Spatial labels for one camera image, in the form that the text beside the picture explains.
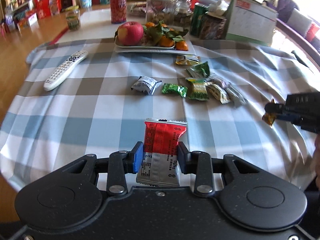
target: apple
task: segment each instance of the apple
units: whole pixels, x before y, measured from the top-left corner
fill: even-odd
[[[143,27],[138,22],[126,22],[118,28],[118,39],[124,46],[134,46],[143,37]]]

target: white remote control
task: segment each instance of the white remote control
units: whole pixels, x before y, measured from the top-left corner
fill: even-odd
[[[50,91],[60,85],[73,71],[73,69],[88,55],[85,50],[77,51],[72,54],[64,63],[55,69],[55,71],[44,82],[43,88]]]

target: human hand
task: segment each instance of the human hand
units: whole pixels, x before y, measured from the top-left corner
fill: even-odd
[[[320,135],[317,135],[315,141],[316,150],[313,154],[314,158],[316,158],[316,185],[320,189]]]

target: red canister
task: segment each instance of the red canister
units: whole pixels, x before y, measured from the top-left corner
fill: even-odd
[[[110,0],[111,23],[124,23],[127,21],[127,1]]]

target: checkered tablecloth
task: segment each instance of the checkered tablecloth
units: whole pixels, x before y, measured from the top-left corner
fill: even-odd
[[[84,154],[108,157],[143,141],[148,117],[188,122],[181,138],[190,151],[212,157],[235,154],[271,173],[306,187],[314,173],[315,135],[276,121],[271,129],[261,117],[264,105],[289,93],[320,90],[320,73],[292,55],[234,41],[194,42],[197,55],[217,75],[237,85],[248,104],[234,108],[211,97],[207,102],[132,91],[139,76],[187,85],[186,66],[174,55],[114,52],[111,40],[87,40],[45,47],[35,54],[30,73],[3,121],[0,134],[2,175],[16,189]],[[89,56],[56,89],[43,90],[52,71],[78,51]],[[129,186],[135,176],[126,175]],[[219,188],[219,176],[215,176]],[[181,176],[181,185],[193,183]],[[106,175],[98,187],[104,189]]]

